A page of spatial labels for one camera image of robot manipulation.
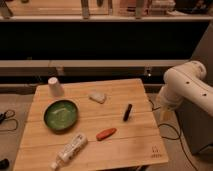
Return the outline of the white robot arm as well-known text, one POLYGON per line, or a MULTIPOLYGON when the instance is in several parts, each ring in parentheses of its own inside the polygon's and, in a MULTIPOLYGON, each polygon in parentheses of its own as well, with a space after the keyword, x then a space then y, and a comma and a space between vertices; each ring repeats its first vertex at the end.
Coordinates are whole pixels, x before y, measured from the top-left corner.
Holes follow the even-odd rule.
POLYGON ((187 99, 213 117, 213 86, 204 82, 207 70, 200 61, 189 61, 169 68, 163 76, 156 101, 161 106, 160 120, 166 121, 187 99))

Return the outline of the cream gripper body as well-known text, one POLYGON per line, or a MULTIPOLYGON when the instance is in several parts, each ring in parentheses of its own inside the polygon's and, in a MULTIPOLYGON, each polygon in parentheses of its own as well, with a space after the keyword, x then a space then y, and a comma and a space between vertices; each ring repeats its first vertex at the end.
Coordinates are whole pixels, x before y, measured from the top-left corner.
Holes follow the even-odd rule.
POLYGON ((165 97, 165 87, 162 87, 156 97, 156 102, 160 105, 160 121, 168 121, 174 114, 173 108, 169 105, 165 97))

